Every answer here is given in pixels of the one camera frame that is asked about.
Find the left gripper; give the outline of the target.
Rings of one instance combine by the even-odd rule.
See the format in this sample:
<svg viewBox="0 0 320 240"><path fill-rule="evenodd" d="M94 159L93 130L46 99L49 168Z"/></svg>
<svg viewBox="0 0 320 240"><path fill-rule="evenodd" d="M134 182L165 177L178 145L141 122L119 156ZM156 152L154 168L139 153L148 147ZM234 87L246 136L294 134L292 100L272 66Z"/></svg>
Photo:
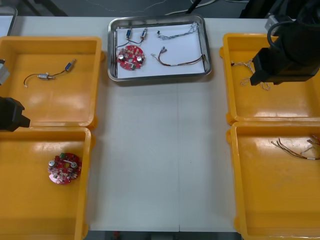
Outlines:
<svg viewBox="0 0 320 240"><path fill-rule="evenodd" d="M29 128L30 119L23 115L24 106L11 97L0 98L0 131L14 132L19 127Z"/></svg>

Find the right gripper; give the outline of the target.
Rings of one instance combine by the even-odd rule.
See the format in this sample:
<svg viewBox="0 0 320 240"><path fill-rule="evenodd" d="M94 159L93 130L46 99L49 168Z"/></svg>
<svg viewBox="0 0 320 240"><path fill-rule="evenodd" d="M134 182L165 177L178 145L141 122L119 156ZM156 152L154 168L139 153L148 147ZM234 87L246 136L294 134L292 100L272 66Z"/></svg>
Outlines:
<svg viewBox="0 0 320 240"><path fill-rule="evenodd" d="M309 46L282 47L280 51L262 48L253 58L254 73L250 84L305 82L320 69L320 48Z"/></svg>

